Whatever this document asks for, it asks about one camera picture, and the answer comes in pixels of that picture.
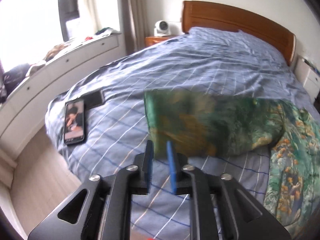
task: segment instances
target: triangular cutout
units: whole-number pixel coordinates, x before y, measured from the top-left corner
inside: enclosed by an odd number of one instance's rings
[[[262,216],[262,212],[252,203],[242,190],[235,191],[235,197],[241,211],[243,220],[249,223]]]
[[[70,224],[77,223],[87,192],[86,189],[81,190],[78,195],[58,213],[58,218]]]

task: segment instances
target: headboard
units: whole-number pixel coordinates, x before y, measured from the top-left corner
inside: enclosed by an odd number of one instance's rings
[[[220,3],[184,1],[182,30],[188,33],[195,26],[231,32],[242,30],[277,48],[288,66],[292,63],[296,36],[259,14]]]

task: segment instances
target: floor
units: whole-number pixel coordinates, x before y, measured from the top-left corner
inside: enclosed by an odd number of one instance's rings
[[[10,192],[26,234],[80,184],[47,137],[45,128],[41,128],[19,155]],[[147,239],[136,232],[131,232],[130,238]]]

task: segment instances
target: smartphone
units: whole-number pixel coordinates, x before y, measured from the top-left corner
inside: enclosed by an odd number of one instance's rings
[[[86,110],[102,106],[104,104],[104,97],[101,89],[85,93],[80,98],[84,100]]]
[[[84,140],[84,100],[77,98],[65,104],[64,143],[80,143]]]

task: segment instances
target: blue striped bedding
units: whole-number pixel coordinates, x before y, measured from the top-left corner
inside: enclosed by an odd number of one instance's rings
[[[112,175],[144,152],[148,139],[144,90],[181,87],[212,94],[287,99],[320,120],[308,94],[274,47],[241,31],[194,27],[189,35],[100,68],[58,95],[45,117],[47,134],[81,181],[96,173]],[[86,142],[65,146],[65,102],[98,88],[103,90],[106,103],[86,113]],[[213,175],[232,174],[263,203],[269,173],[267,147],[238,157],[194,157],[189,162]],[[168,163],[154,160],[150,194],[132,200],[132,229],[155,239],[189,239],[188,205],[187,195],[172,194]]]

